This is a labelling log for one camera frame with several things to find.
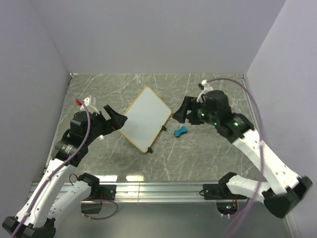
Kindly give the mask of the blue whiteboard eraser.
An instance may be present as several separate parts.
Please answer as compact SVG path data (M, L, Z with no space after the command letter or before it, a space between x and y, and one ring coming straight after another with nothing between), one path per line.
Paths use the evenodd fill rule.
M180 137L188 132L187 128L185 126L180 127L178 130L174 131L174 135L176 137Z

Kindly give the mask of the yellow framed whiteboard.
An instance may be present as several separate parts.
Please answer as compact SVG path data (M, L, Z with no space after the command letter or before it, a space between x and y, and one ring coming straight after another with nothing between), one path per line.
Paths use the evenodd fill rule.
M124 113L128 120L119 132L137 149L147 153L171 114L170 107L146 86Z

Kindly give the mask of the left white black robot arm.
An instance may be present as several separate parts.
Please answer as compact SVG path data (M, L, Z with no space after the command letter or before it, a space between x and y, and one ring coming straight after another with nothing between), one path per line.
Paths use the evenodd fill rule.
M109 105L104 109L109 119L105 119L99 111L89 112L86 106L73 116L70 128L56 144L52 159L35 191L15 216L4 220L2 227L11 237L52 238L58 222L78 203L85 199L103 202L104 192L99 178L88 173L80 175L60 199L57 196L88 153L89 145L101 135L121 129L127 121L127 116L117 113Z

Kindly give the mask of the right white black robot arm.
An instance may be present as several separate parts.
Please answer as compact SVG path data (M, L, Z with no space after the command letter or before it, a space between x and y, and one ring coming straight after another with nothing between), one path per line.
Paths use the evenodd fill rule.
M186 96L172 117L179 123L214 126L219 135L248 157L266 180L255 181L229 172L218 181L216 189L204 187L206 198L243 196L263 203L272 215L284 218L313 185L309 177L299 176L279 159L244 115L232 112L228 97L220 90L199 98Z

